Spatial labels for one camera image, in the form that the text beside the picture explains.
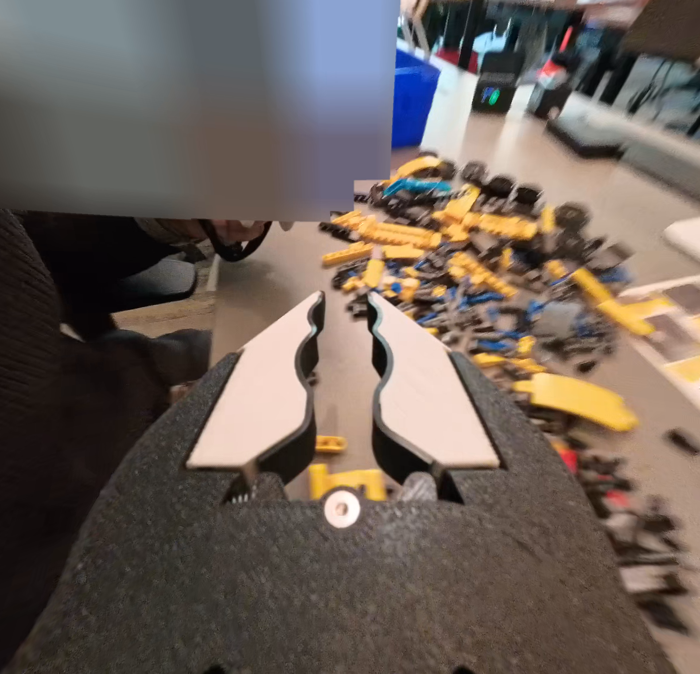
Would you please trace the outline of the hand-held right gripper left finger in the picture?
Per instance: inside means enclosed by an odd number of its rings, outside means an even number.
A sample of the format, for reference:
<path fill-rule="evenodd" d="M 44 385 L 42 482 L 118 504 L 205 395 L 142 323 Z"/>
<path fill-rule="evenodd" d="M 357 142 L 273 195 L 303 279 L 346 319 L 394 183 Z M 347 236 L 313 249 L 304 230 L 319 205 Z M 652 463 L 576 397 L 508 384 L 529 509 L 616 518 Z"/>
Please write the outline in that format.
<path fill-rule="evenodd" d="M 185 462 L 189 470 L 261 473 L 288 485 L 311 463 L 316 446 L 314 391 L 326 295 L 315 291 L 232 358 L 232 370 Z"/>

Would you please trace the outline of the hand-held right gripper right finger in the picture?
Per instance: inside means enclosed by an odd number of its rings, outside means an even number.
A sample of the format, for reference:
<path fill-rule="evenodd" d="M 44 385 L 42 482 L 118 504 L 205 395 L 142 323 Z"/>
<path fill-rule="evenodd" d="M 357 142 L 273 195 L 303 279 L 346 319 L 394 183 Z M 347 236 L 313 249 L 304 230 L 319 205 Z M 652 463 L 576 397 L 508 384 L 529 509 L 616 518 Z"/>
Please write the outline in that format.
<path fill-rule="evenodd" d="M 455 355 L 377 293 L 367 298 L 372 365 L 372 451 L 399 484 L 427 473 L 495 470 L 501 458 Z"/>

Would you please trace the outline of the person's left forearm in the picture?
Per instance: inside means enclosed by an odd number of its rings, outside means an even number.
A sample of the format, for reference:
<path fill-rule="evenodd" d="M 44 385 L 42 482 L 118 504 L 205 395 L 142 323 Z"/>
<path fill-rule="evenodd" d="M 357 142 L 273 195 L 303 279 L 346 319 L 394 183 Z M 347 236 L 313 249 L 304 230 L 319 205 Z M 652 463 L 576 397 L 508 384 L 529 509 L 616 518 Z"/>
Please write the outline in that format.
<path fill-rule="evenodd" d="M 138 227 L 153 240 L 172 247 L 197 245 L 209 240 L 199 220 L 134 218 Z"/>

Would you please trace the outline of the person's left hand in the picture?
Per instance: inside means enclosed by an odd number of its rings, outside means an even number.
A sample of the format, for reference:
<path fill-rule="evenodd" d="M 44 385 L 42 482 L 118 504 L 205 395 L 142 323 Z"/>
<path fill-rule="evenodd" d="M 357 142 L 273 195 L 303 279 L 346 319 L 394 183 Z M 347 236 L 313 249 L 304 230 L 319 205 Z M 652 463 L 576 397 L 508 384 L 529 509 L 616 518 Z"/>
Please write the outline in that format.
<path fill-rule="evenodd" d="M 218 239 L 225 244 L 247 243 L 261 238 L 272 223 L 214 220 L 212 225 Z"/>

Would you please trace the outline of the yellow brick assembly blue pins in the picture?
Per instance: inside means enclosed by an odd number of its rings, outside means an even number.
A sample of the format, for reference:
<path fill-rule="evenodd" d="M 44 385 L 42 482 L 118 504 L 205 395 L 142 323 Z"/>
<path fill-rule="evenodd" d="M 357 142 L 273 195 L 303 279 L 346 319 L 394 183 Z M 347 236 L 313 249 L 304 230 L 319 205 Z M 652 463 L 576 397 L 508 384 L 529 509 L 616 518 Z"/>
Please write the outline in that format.
<path fill-rule="evenodd" d="M 343 487 L 358 491 L 370 501 L 386 501 L 389 496 L 384 477 L 378 469 L 331 473 L 326 464 L 315 463 L 308 468 L 308 480 L 311 500 L 319 500 L 328 492 Z"/>

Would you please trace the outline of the yellow curved panel piece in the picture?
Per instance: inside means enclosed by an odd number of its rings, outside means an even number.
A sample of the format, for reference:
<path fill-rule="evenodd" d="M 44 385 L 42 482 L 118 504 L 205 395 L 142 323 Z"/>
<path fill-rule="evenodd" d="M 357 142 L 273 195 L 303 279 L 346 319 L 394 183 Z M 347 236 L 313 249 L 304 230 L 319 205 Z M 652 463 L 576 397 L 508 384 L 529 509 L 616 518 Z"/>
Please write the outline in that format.
<path fill-rule="evenodd" d="M 639 425 L 620 395 L 588 381 L 540 372 L 512 383 L 511 389 L 528 395 L 531 405 L 580 417 L 611 431 L 626 433 Z"/>

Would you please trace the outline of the pile of toy building pieces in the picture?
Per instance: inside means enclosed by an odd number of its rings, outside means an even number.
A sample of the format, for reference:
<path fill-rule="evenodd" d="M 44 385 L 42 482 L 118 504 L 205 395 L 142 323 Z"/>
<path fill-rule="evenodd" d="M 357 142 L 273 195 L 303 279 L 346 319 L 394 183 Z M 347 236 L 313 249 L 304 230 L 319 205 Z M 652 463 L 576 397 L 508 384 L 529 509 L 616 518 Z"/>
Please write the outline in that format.
<path fill-rule="evenodd" d="M 382 196 L 404 177 L 452 191 Z M 551 205 L 536 184 L 427 152 L 319 224 L 345 243 L 321 266 L 333 270 L 330 284 L 347 295 L 354 320 L 368 318 L 374 292 L 482 368 L 523 378 L 547 372 L 553 354 L 586 374 L 615 352 L 620 333 L 654 333 L 619 298 L 630 252 L 592 237 L 590 221 L 582 203 Z"/>

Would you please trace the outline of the pile of red black pins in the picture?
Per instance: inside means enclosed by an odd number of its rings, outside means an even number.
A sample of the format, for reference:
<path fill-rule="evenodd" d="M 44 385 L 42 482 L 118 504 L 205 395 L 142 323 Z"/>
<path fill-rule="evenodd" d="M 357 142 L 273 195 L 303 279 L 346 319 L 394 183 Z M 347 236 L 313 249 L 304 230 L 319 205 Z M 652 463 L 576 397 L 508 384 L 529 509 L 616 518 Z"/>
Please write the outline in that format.
<path fill-rule="evenodd" d="M 548 439 L 590 502 L 627 594 L 656 628 L 690 636 L 672 600 L 689 594 L 682 572 L 693 567 L 663 499 L 636 494 L 622 457 L 593 450 L 571 435 Z"/>

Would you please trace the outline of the blue storage bin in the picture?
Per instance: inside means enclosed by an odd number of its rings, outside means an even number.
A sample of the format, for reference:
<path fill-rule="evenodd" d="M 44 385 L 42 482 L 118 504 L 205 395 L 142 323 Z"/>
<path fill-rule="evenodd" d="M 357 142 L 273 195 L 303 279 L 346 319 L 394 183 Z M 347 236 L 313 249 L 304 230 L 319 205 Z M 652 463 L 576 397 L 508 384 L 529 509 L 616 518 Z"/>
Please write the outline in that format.
<path fill-rule="evenodd" d="M 391 148 L 420 146 L 441 71 L 413 54 L 396 50 Z"/>

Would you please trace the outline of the yellow grey sticker sheet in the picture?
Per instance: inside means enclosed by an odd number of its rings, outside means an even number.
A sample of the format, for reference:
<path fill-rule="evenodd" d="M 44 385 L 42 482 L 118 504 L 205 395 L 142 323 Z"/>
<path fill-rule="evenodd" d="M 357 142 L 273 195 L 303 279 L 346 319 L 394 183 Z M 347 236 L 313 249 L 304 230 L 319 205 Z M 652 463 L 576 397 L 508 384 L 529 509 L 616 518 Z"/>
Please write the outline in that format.
<path fill-rule="evenodd" d="M 699 277 L 630 288 L 619 298 L 654 328 L 633 339 L 637 352 L 699 404 Z"/>

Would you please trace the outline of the white book stand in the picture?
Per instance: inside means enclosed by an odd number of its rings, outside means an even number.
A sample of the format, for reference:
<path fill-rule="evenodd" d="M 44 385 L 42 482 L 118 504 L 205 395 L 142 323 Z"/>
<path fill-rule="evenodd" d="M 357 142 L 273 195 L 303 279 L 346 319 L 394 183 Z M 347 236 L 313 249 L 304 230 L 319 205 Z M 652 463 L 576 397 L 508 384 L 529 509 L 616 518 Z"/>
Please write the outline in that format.
<path fill-rule="evenodd" d="M 663 231 L 663 238 L 672 247 L 699 263 L 699 217 L 679 220 Z"/>

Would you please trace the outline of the black box green light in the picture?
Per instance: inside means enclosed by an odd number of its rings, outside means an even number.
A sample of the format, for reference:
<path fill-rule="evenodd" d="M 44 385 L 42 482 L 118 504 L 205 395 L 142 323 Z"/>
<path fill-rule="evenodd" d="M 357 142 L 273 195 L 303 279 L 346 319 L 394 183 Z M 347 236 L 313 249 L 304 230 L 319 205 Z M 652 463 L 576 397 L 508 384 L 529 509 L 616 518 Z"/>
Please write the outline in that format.
<path fill-rule="evenodd" d="M 510 111 L 525 58 L 520 51 L 484 55 L 472 99 L 472 112 L 505 116 Z"/>

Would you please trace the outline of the blue plastic frame piece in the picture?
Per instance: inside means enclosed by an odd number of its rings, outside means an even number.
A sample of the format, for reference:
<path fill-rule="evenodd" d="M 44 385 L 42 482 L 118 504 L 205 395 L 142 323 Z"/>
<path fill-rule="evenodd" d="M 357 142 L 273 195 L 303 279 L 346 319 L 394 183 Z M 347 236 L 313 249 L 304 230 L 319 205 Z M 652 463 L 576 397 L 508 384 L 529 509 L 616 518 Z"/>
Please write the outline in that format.
<path fill-rule="evenodd" d="M 448 194 L 452 191 L 450 183 L 442 180 L 423 180 L 413 177 L 404 177 L 390 181 L 382 186 L 382 196 L 391 197 L 397 195 L 401 191 L 407 191 L 410 194 L 437 193 Z"/>

